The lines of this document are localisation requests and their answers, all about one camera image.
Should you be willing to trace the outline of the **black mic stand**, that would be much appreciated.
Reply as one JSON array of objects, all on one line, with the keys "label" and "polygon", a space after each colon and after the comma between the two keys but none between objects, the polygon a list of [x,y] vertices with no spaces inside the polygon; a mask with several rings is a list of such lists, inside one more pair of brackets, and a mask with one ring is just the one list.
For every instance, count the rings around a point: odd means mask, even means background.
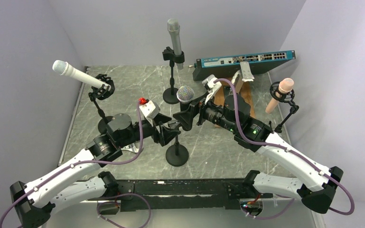
[{"label": "black mic stand", "polygon": [[182,54],[179,56],[176,55],[171,47],[166,47],[163,50],[162,55],[163,55],[163,60],[169,61],[169,66],[170,66],[170,80],[169,80],[170,87],[164,90],[162,97],[164,102],[170,105],[174,105],[179,103],[176,95],[177,89],[174,87],[175,85],[174,66],[176,63],[183,64],[185,62],[185,55],[184,52],[182,52]]},{"label": "black mic stand", "polygon": [[178,133],[174,138],[174,143],[166,150],[166,160],[174,167],[180,167],[184,165],[189,159],[189,152],[187,148],[179,143]]}]

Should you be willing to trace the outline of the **silver grey microphone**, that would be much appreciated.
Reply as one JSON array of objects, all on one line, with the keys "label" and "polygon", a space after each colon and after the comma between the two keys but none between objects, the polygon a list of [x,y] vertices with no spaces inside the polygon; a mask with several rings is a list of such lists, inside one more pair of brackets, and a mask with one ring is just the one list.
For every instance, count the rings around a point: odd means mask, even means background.
[{"label": "silver grey microphone", "polygon": [[178,70],[184,68],[183,51],[180,41],[180,24],[177,19],[169,19],[167,28],[170,34],[173,50],[171,51],[172,60],[177,64]]}]

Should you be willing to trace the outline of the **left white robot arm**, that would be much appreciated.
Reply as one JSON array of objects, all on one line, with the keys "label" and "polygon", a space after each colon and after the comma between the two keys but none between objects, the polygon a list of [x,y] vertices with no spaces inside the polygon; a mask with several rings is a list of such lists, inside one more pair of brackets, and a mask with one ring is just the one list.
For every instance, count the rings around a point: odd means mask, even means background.
[{"label": "left white robot arm", "polygon": [[94,138],[77,155],[48,174],[28,183],[15,182],[10,187],[11,208],[15,209],[23,228],[38,228],[54,214],[83,200],[117,194],[115,178],[108,172],[86,185],[77,183],[83,176],[106,165],[124,165],[138,159],[143,140],[151,137],[161,146],[180,133],[181,123],[161,113],[132,123],[127,114],[117,114],[106,125],[105,133]]}]

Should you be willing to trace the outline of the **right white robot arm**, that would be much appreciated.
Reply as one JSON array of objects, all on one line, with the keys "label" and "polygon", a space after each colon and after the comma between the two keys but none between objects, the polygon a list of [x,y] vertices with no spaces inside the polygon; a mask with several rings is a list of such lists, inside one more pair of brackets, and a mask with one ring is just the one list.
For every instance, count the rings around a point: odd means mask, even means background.
[{"label": "right white robot arm", "polygon": [[193,119],[198,116],[198,125],[209,121],[229,130],[240,146],[273,159],[294,175],[287,178],[251,170],[240,186],[246,196],[271,193],[300,200],[320,214],[332,210],[331,203],[343,176],[339,167],[321,165],[290,146],[270,126],[250,117],[251,107],[239,95],[228,96],[223,106],[215,105],[208,97],[177,95],[181,111],[173,116],[185,131],[192,128]]}]

